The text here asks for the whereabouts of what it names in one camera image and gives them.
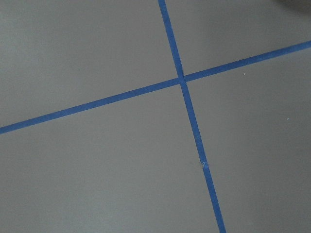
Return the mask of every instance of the floor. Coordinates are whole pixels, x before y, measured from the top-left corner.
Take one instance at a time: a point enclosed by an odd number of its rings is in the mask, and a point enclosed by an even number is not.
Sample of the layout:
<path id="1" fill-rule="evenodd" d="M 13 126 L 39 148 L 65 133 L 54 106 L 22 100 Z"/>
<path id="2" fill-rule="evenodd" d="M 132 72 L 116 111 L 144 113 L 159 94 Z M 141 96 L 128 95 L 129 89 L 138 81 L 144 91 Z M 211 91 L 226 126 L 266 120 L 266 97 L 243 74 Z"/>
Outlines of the floor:
<path id="1" fill-rule="evenodd" d="M 303 0 L 0 0 L 0 232 L 309 233 L 310 40 Z"/>

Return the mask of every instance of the blue tape strip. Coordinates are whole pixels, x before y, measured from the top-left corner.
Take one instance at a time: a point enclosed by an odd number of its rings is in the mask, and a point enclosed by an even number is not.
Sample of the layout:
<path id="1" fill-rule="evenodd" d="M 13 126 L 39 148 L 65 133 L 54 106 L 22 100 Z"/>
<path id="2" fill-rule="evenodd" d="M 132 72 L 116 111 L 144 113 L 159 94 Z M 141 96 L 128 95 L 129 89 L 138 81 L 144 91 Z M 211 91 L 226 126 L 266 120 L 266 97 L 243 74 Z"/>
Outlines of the blue tape strip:
<path id="1" fill-rule="evenodd" d="M 189 93 L 189 90 L 188 90 L 188 87 L 187 87 L 187 83 L 186 83 L 185 78 L 184 78 L 182 64 L 181 64 L 181 60 L 180 60 L 180 57 L 179 57 L 179 53 L 178 53 L 178 49 L 177 49 L 177 44 L 176 44 L 176 40 L 175 40 L 175 37 L 174 37 L 174 33 L 173 33 L 173 29 L 172 29 L 170 18 L 169 18 L 169 14 L 168 14 L 168 11 L 167 11 L 167 7 L 166 7 L 166 4 L 165 4 L 165 0 L 158 0 L 158 3 L 159 3 L 159 6 L 160 6 L 160 9 L 161 9 L 165 30 L 166 30 L 166 33 L 167 33 L 167 37 L 168 37 L 168 40 L 169 40 L 170 47 L 171 47 L 171 51 L 172 51 L 172 55 L 173 55 L 173 59 L 174 59 L 175 67 L 176 67 L 176 71 L 177 71 L 177 74 L 178 74 L 181 90 L 182 90 L 184 101 L 185 101 L 185 104 L 186 104 L 186 109 L 187 109 L 187 112 L 188 112 L 188 117 L 189 117 L 189 120 L 190 120 L 190 124 L 191 124 L 191 128 L 192 128 L 195 144 L 196 144 L 196 147 L 197 147 L 197 150 L 198 150 L 198 153 L 199 153 L 200 161 L 201 161 L 201 163 L 203 165 L 203 172 L 204 172 L 205 180 L 206 180 L 206 183 L 207 183 L 207 188 L 208 188 L 208 191 L 209 191 L 210 199 L 211 199 L 211 202 L 212 202 L 212 205 L 213 205 L 213 209 L 214 209 L 217 225 L 218 225 L 218 228 L 219 228 L 219 232 L 220 233 L 225 233 L 226 232 L 225 224 L 224 224 L 222 213 L 221 213 L 221 210 L 220 210 L 220 207 L 219 207 L 219 203 L 218 203 L 218 199 L 217 199 L 217 195 L 216 195 L 213 179 L 212 179 L 209 167 L 208 167 L 207 158 L 206 158 L 206 155 L 205 155 L 205 151 L 204 151 L 204 147 L 203 147 L 203 142 L 202 142 L 202 139 L 201 139 L 201 134 L 200 134 L 200 130 L 199 130 L 199 127 L 198 127 L 198 123 L 197 123 L 197 120 L 196 120 L 196 117 L 195 117 L 193 105 L 192 105 L 192 102 L 191 102 L 190 93 Z"/>
<path id="2" fill-rule="evenodd" d="M 142 87 L 133 91 L 128 91 L 128 92 L 124 92 L 115 96 L 110 96 L 108 98 L 104 98 L 101 100 L 96 100 L 93 102 L 89 102 L 89 103 L 85 103 L 85 104 L 81 104 L 79 106 L 75 106 L 72 108 L 68 108 L 68 109 L 64 109 L 58 112 L 54 112 L 54 113 L 50 113 L 50 114 L 46 114 L 43 116 L 39 116 L 39 117 L 35 117 L 29 120 L 25 120 L 19 123 L 15 123 L 12 125 L 8 125 L 8 126 L 4 126 L 0 128 L 0 134 L 2 133 L 7 133 L 10 131 L 14 131 L 14 130 L 18 130 L 18 129 L 22 129 L 31 125 L 36 125 L 45 121 L 49 121 L 49 120 L 53 120 L 53 119 L 57 119 L 60 117 L 64 117 L 64 116 L 68 116 L 71 114 L 75 114 L 78 112 L 82 112 L 88 109 L 92 109 L 92 108 L 97 108 L 106 104 L 110 104 L 110 103 L 114 103 L 120 100 L 125 100 L 131 97 L 135 97 L 135 96 L 139 96 L 139 95 L 143 95 L 149 92 L 153 92 L 153 91 L 157 91 L 163 88 L 167 88 L 170 86 L 175 86 L 179 84 L 179 80 L 176 79 L 171 79 L 168 81 L 164 81 L 161 83 L 157 83 L 157 84 L 153 84 L 150 86 L 146 86 L 146 87 Z"/>
<path id="3" fill-rule="evenodd" d="M 304 43 L 300 43 L 300 44 L 296 44 L 296 45 L 292 45 L 286 48 L 282 48 L 279 50 L 274 50 L 271 52 L 267 52 L 267 53 L 263 53 L 257 56 L 253 56 L 253 57 L 249 57 L 249 58 L 245 58 L 239 61 L 235 61 L 235 62 L 231 62 L 225 65 L 221 65 L 218 67 L 214 67 L 211 69 L 206 69 L 206 70 L 202 70 L 193 74 L 188 74 L 185 75 L 185 80 L 188 81 L 192 81 L 195 79 L 200 79 L 206 76 L 210 76 L 213 74 L 218 74 L 224 71 L 228 71 L 231 69 L 235 69 L 235 68 L 239 68 L 239 67 L 243 67 L 246 65 L 250 65 L 256 62 L 261 62 L 264 60 L 268 60 L 271 58 L 275 58 L 275 57 L 279 57 L 282 55 L 286 55 L 288 53 L 292 53 L 292 52 L 296 52 L 296 51 L 300 51 L 300 50 L 304 50 L 304 49 L 308 49 L 311 48 L 311 41 L 307 41 Z"/>

